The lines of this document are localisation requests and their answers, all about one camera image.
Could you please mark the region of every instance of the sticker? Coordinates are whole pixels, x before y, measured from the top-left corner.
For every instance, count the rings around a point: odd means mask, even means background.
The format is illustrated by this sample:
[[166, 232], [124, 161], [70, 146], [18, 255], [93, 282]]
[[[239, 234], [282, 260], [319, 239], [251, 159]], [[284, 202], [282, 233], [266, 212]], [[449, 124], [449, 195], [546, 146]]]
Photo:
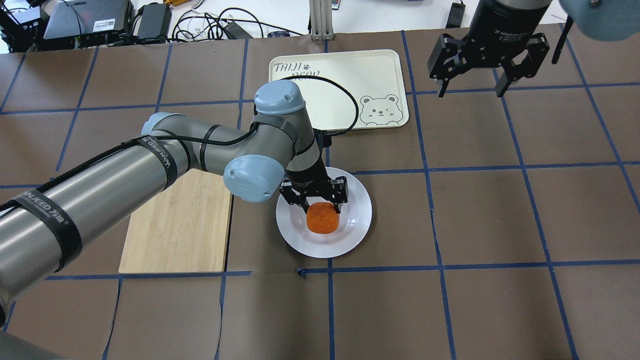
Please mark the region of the sticker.
[[99, 20], [93, 23], [93, 32], [113, 30], [113, 26], [116, 23], [116, 19]]

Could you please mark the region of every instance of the cable strap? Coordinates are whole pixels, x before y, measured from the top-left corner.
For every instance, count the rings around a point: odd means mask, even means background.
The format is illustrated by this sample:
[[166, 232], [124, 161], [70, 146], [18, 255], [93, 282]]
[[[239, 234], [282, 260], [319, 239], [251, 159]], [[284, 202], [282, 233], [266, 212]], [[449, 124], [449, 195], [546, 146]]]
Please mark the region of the cable strap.
[[60, 266], [56, 272], [80, 255], [82, 251], [80, 232], [71, 217], [58, 204], [36, 189], [26, 191], [14, 197], [13, 200], [40, 219], [56, 237], [62, 251]]
[[162, 163], [164, 171], [166, 172], [166, 186], [164, 189], [173, 185], [176, 179], [178, 179], [178, 166], [175, 164], [171, 153], [154, 136], [147, 135], [137, 140], [140, 145], [146, 147], [153, 155], [156, 155]]

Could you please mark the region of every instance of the bear face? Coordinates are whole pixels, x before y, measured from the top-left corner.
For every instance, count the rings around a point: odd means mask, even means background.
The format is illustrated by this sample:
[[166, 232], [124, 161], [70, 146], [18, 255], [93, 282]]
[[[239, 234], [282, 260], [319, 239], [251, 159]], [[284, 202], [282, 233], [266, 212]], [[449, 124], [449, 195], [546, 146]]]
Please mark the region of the bear face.
[[380, 98], [365, 95], [360, 99], [360, 104], [362, 104], [360, 121], [367, 126], [400, 125], [403, 118], [402, 111], [398, 106], [398, 96], [393, 94]]

